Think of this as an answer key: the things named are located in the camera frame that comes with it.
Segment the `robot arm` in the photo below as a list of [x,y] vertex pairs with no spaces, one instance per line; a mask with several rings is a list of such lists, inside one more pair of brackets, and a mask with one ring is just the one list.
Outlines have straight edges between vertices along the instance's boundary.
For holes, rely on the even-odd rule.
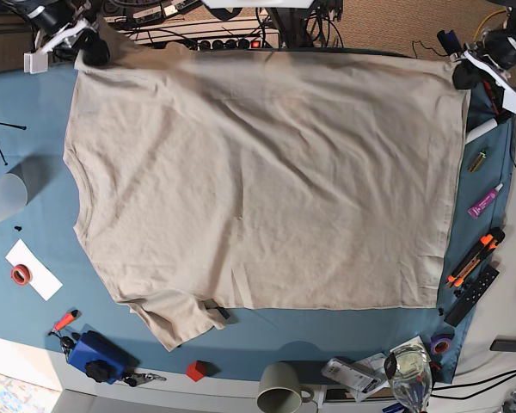
[[[501,3],[501,0],[495,0],[495,3]],[[467,78],[477,76],[480,71],[502,87],[502,107],[516,114],[516,86],[508,82],[508,71],[516,66],[516,7],[507,7],[507,20],[502,28],[487,32],[480,41],[465,45],[464,52],[453,58],[463,62],[453,75],[457,89],[468,89],[465,86]]]
[[97,10],[87,1],[76,7],[70,0],[2,0],[34,24],[39,32],[35,52],[25,53],[25,71],[39,73],[48,67],[48,53],[62,46],[84,51],[87,65],[105,65],[109,61],[107,43],[98,34]]

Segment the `t-shirt sleeve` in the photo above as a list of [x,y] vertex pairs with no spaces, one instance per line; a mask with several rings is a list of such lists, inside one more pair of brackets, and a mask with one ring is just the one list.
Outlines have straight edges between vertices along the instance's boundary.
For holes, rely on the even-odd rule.
[[224,318],[218,310],[206,309],[203,301],[179,290],[123,300],[120,304],[136,312],[168,351],[212,327],[219,330],[224,327]]

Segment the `white paper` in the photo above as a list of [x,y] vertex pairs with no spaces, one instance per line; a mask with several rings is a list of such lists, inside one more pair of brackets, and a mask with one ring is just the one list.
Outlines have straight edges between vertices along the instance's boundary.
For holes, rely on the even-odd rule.
[[350,388],[350,394],[353,396],[353,398],[355,398],[357,403],[365,400],[369,396],[372,396],[380,389],[388,387],[388,380],[384,374],[384,360],[386,360],[386,356],[382,353],[377,353],[352,364],[352,366],[355,365],[357,367],[365,367],[365,369],[372,370],[374,375],[381,380],[381,382],[374,389],[368,391],[367,393],[362,393],[361,391]]
[[49,300],[63,286],[61,281],[42,265],[42,262],[33,255],[21,239],[15,243],[14,248],[6,255],[6,260],[12,266],[22,264],[27,267],[32,277],[29,284],[45,301]]

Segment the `remote control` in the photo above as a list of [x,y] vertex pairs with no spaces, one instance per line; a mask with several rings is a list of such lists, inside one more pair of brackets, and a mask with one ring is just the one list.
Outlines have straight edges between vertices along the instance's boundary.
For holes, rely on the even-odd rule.
[[487,291],[489,286],[491,286],[495,278],[497,278],[497,275],[499,275],[499,271],[488,265],[447,313],[445,322],[453,327],[457,327],[470,310],[472,310],[474,305],[476,305],[480,297]]

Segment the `purple tape roll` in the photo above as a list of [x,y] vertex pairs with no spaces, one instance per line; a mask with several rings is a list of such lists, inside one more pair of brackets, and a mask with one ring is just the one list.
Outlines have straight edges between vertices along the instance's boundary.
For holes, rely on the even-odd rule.
[[451,334],[438,334],[430,340],[430,354],[443,354],[451,346]]

